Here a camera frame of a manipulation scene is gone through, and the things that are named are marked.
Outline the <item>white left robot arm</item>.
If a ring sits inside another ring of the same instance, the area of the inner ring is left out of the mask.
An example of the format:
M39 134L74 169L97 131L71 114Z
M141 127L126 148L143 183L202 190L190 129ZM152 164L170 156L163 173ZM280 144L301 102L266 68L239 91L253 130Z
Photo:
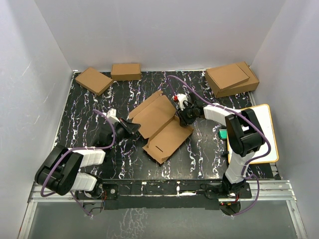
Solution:
M91 198L99 198L103 186L97 183L97 177L81 173L79 169L103 164L106 153L116 143L135 134L140 127L138 123L120 118L100 127L93 146L67 148L56 145L35 175L36 183L42 186L41 196L63 196L70 191L85 191Z

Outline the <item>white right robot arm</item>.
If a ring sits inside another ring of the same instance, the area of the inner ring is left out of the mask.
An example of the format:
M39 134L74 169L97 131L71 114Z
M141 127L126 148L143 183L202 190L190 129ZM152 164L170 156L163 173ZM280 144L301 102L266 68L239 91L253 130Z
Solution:
M214 194L224 194L229 198L235 197L244 187L247 169L253 156L265 143L255 112L252 109L236 111L220 104L207 105L200 100L179 100L178 104L177 115L183 127L193 124L200 117L226 127L232 149L231 161L221 184L205 186L204 189Z

